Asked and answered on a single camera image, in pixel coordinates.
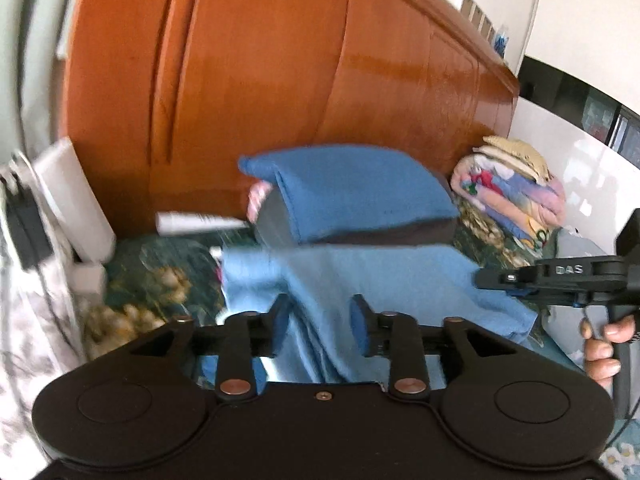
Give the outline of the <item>person's right hand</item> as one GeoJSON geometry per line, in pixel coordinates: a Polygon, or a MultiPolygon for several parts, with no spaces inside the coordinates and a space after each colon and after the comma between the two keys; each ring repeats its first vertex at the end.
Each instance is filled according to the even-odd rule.
{"type": "Polygon", "coordinates": [[[613,378],[620,372],[622,364],[614,356],[614,346],[631,340],[636,332],[632,315],[620,322],[604,326],[603,339],[594,336],[592,326],[585,318],[580,323],[580,333],[584,341],[584,370],[588,377],[603,388],[612,386],[613,378]]]}

